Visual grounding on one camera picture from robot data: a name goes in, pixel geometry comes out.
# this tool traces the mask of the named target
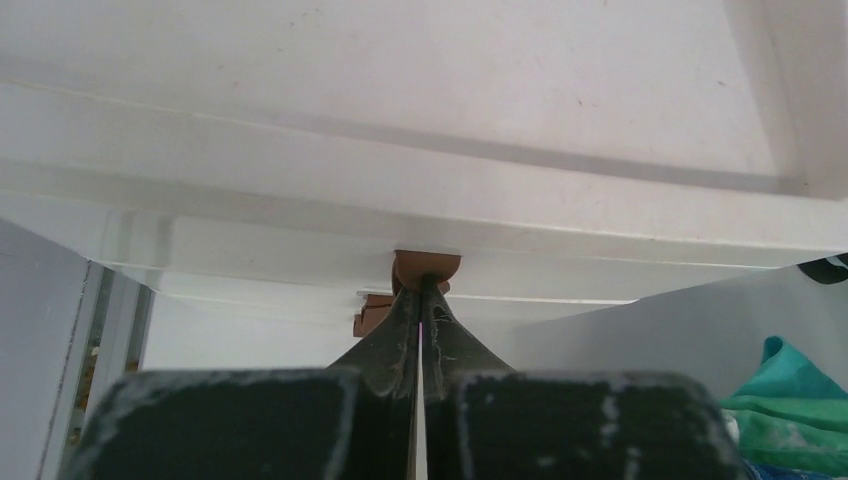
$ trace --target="pile of clothes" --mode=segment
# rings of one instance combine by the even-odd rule
[[[783,338],[720,403],[752,479],[848,479],[848,393]]]

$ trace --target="green cloth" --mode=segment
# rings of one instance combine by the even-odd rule
[[[848,475],[848,394],[783,338],[766,339],[760,368],[721,406],[747,460]]]

